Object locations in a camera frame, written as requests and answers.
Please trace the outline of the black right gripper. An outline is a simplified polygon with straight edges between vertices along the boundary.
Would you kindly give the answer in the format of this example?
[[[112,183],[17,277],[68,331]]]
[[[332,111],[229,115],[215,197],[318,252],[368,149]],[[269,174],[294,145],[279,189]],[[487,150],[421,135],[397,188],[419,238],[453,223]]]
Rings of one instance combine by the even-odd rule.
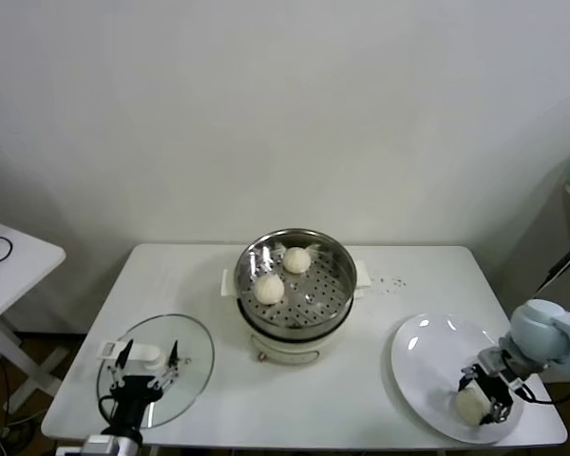
[[[499,424],[507,420],[514,404],[508,385],[499,376],[488,375],[480,364],[472,364],[462,369],[458,391],[466,389],[476,381],[479,389],[488,400],[488,407],[481,419],[482,425]]]

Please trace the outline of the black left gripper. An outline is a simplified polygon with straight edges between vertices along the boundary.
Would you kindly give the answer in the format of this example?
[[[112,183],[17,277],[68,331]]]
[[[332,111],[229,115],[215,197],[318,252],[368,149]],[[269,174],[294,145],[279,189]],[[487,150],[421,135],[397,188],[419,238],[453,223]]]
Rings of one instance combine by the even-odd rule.
[[[126,366],[133,341],[129,340],[118,354],[115,364],[107,370],[111,376],[109,394],[105,400],[114,402],[116,408],[111,416],[104,415],[106,435],[140,435],[146,409],[163,397],[162,388],[170,387],[179,376],[179,342],[175,341],[161,375],[126,375]]]

